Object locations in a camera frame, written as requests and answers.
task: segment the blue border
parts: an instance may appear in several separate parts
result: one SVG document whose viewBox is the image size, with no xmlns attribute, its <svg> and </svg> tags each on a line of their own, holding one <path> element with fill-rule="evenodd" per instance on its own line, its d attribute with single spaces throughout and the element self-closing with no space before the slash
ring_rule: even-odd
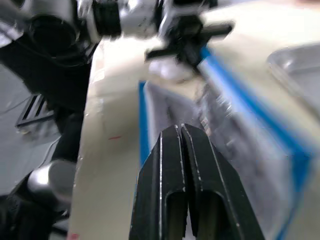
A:
<svg viewBox="0 0 320 240">
<path fill-rule="evenodd" d="M 139 82 L 139 128 L 140 128 L 140 167 L 142 167 L 149 156 L 149 139 L 148 139 L 148 117 L 147 105 L 144 94 L 146 82 Z"/>
</svg>

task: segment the red mark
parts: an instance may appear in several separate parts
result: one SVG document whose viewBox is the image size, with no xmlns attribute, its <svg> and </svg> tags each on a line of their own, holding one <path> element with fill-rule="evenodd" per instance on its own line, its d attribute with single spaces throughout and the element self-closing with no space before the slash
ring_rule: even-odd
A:
<svg viewBox="0 0 320 240">
<path fill-rule="evenodd" d="M 113 137 L 109 137 L 108 140 L 115 140 L 115 139 L 119 139 L 121 138 L 121 136 L 113 136 Z"/>
<path fill-rule="evenodd" d="M 79 234 L 72 233 L 69 235 L 68 240 L 78 240 L 79 239 Z"/>
</svg>

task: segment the metal tray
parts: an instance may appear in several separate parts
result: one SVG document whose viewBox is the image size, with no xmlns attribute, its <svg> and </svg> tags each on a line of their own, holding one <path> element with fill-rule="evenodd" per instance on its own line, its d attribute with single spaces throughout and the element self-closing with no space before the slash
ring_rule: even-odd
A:
<svg viewBox="0 0 320 240">
<path fill-rule="evenodd" d="M 275 51 L 267 62 L 272 74 L 320 120 L 320 43 Z"/>
</svg>

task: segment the black clamp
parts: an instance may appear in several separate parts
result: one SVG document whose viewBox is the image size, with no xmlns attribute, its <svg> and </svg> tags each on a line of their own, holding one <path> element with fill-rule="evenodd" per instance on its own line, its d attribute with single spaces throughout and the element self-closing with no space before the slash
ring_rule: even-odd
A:
<svg viewBox="0 0 320 240">
<path fill-rule="evenodd" d="M 142 167 L 129 240 L 263 240 L 236 170 L 199 128 L 171 126 Z"/>
<path fill-rule="evenodd" d="M 197 15 L 179 16 L 171 22 L 164 49 L 153 49 L 145 53 L 145 59 L 176 55 L 177 60 L 193 68 L 201 62 L 200 49 L 212 37 L 225 37 L 233 29 L 233 23 L 220 23 L 204 27 Z"/>
</svg>

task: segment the beige table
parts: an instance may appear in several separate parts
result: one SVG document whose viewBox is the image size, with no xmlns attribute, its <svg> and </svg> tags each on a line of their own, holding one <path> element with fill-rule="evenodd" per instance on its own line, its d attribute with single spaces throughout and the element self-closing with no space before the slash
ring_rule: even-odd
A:
<svg viewBox="0 0 320 240">
<path fill-rule="evenodd" d="M 319 12 L 256 1 L 211 11 L 204 18 L 236 22 L 230 36 L 209 45 L 257 95 L 320 144 L 320 124 L 277 83 L 266 64 L 277 49 L 320 41 Z M 105 41 L 94 55 L 69 224 L 69 232 L 81 240 L 128 239 L 140 167 L 138 82 L 153 81 L 191 99 L 203 84 L 200 79 L 174 84 L 150 76 L 144 51 L 160 45 L 155 38 Z M 288 239 L 306 234 L 306 239 L 313 239 L 320 221 L 309 215 L 320 210 L 311 207 L 320 199 L 319 192 L 315 184 L 310 185 L 312 197 L 305 197 L 306 207 L 299 210 Z"/>
</svg>

